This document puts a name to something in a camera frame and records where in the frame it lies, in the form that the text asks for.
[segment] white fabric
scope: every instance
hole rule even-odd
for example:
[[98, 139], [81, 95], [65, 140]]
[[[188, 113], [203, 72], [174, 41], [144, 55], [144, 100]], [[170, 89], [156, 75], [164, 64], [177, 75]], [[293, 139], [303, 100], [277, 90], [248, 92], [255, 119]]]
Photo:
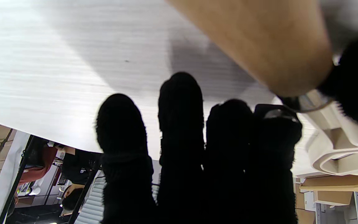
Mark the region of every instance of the white fabric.
[[98, 171], [95, 180], [89, 189], [89, 197], [85, 199], [80, 214], [74, 224], [99, 224], [103, 219], [103, 189], [106, 179], [102, 171]]
[[6, 160], [0, 174], [0, 215], [13, 183], [15, 182], [20, 166], [21, 154], [26, 148], [29, 138], [29, 134], [17, 131], [12, 142], [12, 146], [7, 153]]

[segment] person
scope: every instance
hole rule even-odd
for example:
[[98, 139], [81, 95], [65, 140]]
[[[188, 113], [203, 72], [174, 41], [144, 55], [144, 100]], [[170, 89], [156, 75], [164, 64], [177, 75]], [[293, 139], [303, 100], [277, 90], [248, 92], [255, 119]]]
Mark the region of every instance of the person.
[[50, 147], [46, 143], [42, 144], [41, 147], [42, 164], [40, 164], [40, 166], [33, 166], [31, 168], [25, 169], [19, 180], [19, 186], [24, 183], [29, 183], [41, 179], [45, 176], [45, 174], [48, 173], [49, 169], [51, 168], [58, 149], [55, 147]]
[[265, 219], [296, 223], [290, 169], [302, 125], [295, 113], [280, 105], [257, 105], [252, 113], [242, 100], [228, 100], [211, 109], [204, 147], [201, 89], [191, 75], [178, 72], [160, 89], [158, 121], [162, 170], [155, 204], [139, 109], [123, 94], [101, 105], [96, 133], [107, 182], [102, 224], [245, 222], [246, 211], [257, 214], [262, 203], [275, 200], [252, 193], [255, 183], [263, 185], [263, 171], [273, 172], [283, 203]]
[[70, 180], [72, 184], [63, 193], [62, 207], [65, 210], [72, 211], [89, 179], [96, 159], [95, 153], [59, 143], [55, 143], [54, 146], [66, 152], [62, 164], [62, 175], [67, 180]]

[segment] brown cardboard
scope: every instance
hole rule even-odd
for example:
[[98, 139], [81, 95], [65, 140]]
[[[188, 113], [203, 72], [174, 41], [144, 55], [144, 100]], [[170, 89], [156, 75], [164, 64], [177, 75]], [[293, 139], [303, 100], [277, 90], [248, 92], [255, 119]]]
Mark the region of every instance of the brown cardboard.
[[298, 216], [298, 224], [314, 224], [314, 220], [316, 219], [315, 212], [302, 209], [296, 209], [295, 211]]
[[300, 192], [300, 184], [295, 184], [295, 208], [305, 209], [305, 195]]
[[358, 191], [358, 176], [329, 176], [308, 178], [300, 189], [322, 191]]
[[349, 205], [352, 200], [352, 191], [314, 191], [314, 202], [334, 206]]

